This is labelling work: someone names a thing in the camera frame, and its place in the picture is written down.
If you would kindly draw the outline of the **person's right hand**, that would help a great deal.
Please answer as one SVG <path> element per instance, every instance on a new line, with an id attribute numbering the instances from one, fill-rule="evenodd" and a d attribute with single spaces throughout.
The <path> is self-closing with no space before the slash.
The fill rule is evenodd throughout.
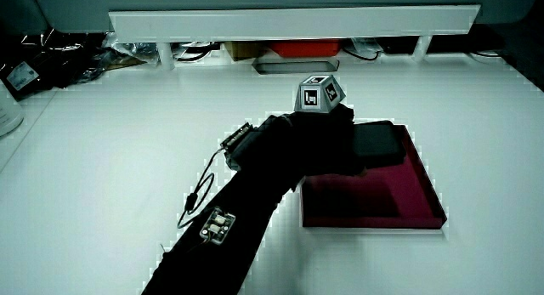
<path id="1" fill-rule="evenodd" d="M 354 110 L 332 75 L 310 76 L 297 90 L 293 111 L 263 123 L 263 180 L 282 193 L 306 176 L 355 175 L 365 163 L 354 146 Z"/>

